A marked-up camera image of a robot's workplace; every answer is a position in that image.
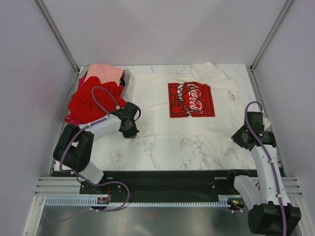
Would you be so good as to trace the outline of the white Coca-Cola t-shirt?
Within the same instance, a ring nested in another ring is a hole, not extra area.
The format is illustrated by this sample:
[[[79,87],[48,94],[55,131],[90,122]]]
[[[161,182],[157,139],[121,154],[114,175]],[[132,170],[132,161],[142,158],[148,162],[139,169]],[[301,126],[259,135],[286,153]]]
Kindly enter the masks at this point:
[[[218,157],[233,147],[245,105],[233,79],[212,63],[194,64],[188,75],[134,75],[132,102],[141,109],[141,138],[197,137]]]

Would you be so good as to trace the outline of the grey plastic bin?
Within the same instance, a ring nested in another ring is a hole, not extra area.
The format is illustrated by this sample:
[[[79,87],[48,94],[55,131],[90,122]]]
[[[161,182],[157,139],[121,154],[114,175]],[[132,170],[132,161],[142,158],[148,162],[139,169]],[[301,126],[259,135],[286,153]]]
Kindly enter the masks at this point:
[[[104,109],[112,112],[126,105],[123,96],[119,94],[125,88],[120,89],[120,85],[115,82],[101,84],[97,77],[90,77],[85,82],[88,69],[87,65],[78,74],[79,78],[75,80],[56,114],[57,121],[80,125],[103,117],[106,115]],[[127,87],[130,78],[131,73],[124,70],[120,84]]]

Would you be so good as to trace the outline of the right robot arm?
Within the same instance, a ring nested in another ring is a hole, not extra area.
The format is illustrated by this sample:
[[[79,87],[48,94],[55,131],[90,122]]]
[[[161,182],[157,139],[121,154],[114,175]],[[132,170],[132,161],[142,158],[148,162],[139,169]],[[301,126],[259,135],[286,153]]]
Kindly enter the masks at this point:
[[[300,208],[289,199],[277,162],[276,140],[266,131],[261,112],[246,112],[244,125],[232,140],[251,153],[259,186],[247,174],[234,171],[225,181],[230,193],[240,193],[249,213],[248,225],[253,234],[289,236],[301,219]]]

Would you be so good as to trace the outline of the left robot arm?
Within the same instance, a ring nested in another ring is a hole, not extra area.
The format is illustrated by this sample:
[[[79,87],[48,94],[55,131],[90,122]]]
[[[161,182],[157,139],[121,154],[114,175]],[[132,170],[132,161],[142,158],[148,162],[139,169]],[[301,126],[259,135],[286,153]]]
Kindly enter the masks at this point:
[[[91,161],[93,144],[116,132],[122,133],[126,139],[136,138],[139,133],[136,121],[140,116],[140,108],[127,102],[123,108],[91,123],[66,125],[53,152],[53,158],[59,162],[59,171],[77,175],[91,183],[96,193],[104,193],[108,181],[103,178],[104,172]]]

